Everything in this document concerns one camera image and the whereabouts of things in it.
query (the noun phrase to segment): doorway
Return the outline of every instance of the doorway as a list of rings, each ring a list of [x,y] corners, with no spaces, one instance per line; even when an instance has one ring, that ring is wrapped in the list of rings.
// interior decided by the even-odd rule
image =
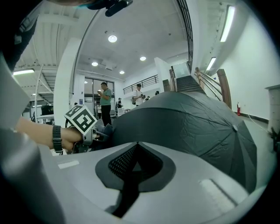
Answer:
[[[107,83],[108,88],[112,91],[111,98],[111,110],[116,111],[116,100],[115,100],[115,85],[113,82],[99,79],[84,79],[84,104],[87,106],[89,111],[99,119],[98,117],[98,106],[100,105],[100,95],[97,93],[101,89],[101,83]]]

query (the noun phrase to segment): watch strap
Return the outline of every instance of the watch strap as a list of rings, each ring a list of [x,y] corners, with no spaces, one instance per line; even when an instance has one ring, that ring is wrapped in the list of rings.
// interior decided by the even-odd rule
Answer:
[[[54,125],[52,128],[52,142],[56,153],[63,152],[61,141],[61,126]]]

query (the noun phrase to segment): red fire extinguisher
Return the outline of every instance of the red fire extinguisher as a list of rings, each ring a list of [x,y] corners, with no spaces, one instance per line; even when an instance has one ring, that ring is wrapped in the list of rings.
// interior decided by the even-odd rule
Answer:
[[[237,102],[237,115],[240,116],[240,109],[241,107],[238,106],[239,102]]]

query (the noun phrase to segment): black umbrella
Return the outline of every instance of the black umbrella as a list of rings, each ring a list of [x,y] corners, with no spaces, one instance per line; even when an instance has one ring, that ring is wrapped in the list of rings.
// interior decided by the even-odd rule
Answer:
[[[239,182],[256,187],[256,145],[228,106],[204,94],[161,93],[113,123],[113,146],[143,141],[196,155]]]

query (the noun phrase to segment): man in green shirt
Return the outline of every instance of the man in green shirt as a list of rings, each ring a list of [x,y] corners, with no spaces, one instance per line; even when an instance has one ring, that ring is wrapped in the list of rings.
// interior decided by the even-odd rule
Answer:
[[[97,93],[100,95],[102,120],[104,127],[106,127],[107,124],[112,125],[110,116],[112,91],[108,88],[107,83],[105,82],[101,83],[101,88],[104,90],[103,93],[100,91],[97,91]]]

